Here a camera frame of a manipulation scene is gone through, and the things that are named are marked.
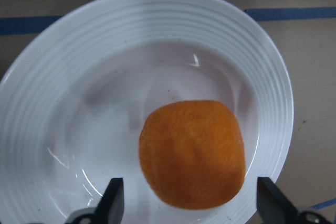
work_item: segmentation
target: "orange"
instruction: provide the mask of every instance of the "orange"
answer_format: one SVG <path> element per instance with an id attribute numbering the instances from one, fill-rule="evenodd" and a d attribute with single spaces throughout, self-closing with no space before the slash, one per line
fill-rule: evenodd
<path id="1" fill-rule="evenodd" d="M 183 101 L 155 110 L 141 132 L 139 158 L 151 188 L 175 207 L 217 207 L 244 182 L 238 122 L 217 101 Z"/>

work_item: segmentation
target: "blue tape line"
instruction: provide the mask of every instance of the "blue tape line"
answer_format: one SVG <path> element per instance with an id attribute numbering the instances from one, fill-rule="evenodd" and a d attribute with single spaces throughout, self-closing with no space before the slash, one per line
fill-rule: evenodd
<path id="1" fill-rule="evenodd" d="M 336 7 L 317 8 L 263 8 L 245 12 L 255 21 L 336 18 Z"/>
<path id="2" fill-rule="evenodd" d="M 316 209 L 316 210 L 320 210 L 320 209 L 330 207 L 330 206 L 335 205 L 335 204 L 336 204 L 336 198 L 327 200 L 327 201 L 319 203 L 319 204 L 316 204 L 314 206 L 311 206 L 311 208 Z"/>
<path id="3" fill-rule="evenodd" d="M 0 18 L 0 35 L 37 34 L 61 16 Z"/>
<path id="4" fill-rule="evenodd" d="M 245 12 L 255 21 L 336 18 L 336 7 L 248 9 Z M 0 36 L 37 34 L 59 18 L 61 16 L 0 18 Z"/>

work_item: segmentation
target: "beige floor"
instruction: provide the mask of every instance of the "beige floor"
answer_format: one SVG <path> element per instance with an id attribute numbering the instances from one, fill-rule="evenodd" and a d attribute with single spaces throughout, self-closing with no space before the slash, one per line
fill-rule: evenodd
<path id="1" fill-rule="evenodd" d="M 0 18 L 63 15 L 92 0 L 0 0 Z M 227 0 L 241 9 L 336 6 L 336 0 Z M 292 144 L 277 185 L 295 205 L 336 198 L 336 19 L 260 22 L 279 48 L 295 99 Z M 0 77 L 36 35 L 0 36 Z M 322 212 L 333 220 L 336 205 Z M 261 223 L 257 215 L 248 222 Z"/>

